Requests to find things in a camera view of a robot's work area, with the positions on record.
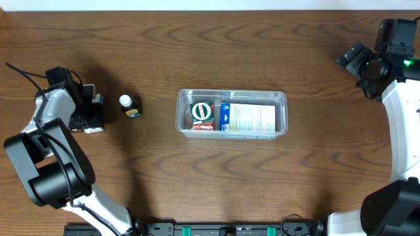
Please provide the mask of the small dark bottle white cap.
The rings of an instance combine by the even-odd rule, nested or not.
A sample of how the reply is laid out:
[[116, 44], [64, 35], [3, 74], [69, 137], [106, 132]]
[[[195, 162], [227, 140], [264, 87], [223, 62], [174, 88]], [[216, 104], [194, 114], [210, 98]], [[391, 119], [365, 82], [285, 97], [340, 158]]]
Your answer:
[[142, 108], [136, 104], [129, 95], [121, 95], [119, 97], [122, 112], [130, 119], [140, 117]]

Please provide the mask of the green box round logo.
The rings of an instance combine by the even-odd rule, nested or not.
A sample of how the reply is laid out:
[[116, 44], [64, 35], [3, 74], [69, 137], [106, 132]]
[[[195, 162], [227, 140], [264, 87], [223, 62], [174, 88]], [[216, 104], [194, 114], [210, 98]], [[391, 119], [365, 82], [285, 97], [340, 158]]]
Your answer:
[[214, 121], [214, 107], [211, 102], [198, 102], [190, 104], [192, 123], [194, 125], [210, 123]]

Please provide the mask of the red medicine sachet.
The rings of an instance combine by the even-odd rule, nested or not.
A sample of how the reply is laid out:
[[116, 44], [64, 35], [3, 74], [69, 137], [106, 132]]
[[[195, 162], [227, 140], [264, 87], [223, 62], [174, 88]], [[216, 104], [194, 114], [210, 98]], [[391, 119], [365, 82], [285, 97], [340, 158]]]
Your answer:
[[193, 124], [191, 129], [192, 130], [213, 130], [214, 122]]

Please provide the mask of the clear plastic container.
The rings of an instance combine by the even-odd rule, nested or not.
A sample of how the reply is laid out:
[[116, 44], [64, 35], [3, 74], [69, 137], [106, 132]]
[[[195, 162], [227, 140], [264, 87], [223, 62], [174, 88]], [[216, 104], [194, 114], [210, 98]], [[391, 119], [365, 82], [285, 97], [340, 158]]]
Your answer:
[[[192, 130], [190, 104], [211, 102], [214, 107], [214, 129]], [[227, 132], [220, 130], [222, 103], [274, 106], [276, 131], [272, 133]], [[182, 89], [178, 93], [175, 119], [176, 129], [187, 138], [267, 139], [274, 140], [288, 130], [287, 99], [280, 91]]]

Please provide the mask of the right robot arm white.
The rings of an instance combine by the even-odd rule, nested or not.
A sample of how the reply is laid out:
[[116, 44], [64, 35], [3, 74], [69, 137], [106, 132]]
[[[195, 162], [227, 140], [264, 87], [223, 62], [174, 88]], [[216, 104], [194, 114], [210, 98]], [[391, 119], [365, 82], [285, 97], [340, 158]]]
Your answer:
[[392, 149], [388, 185], [369, 194], [359, 210], [334, 212], [324, 235], [419, 234], [419, 19], [386, 19], [373, 49], [355, 43], [338, 60], [370, 100], [387, 113]]

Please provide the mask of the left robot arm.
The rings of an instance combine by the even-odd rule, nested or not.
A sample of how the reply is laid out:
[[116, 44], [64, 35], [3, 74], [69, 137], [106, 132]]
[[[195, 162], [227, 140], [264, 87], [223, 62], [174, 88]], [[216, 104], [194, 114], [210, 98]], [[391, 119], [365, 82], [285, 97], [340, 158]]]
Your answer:
[[49, 85], [37, 90], [29, 124], [4, 142], [29, 198], [73, 212], [99, 235], [146, 235], [129, 210], [95, 183], [93, 166], [72, 135], [104, 130], [102, 95], [67, 68], [47, 70], [43, 78]]

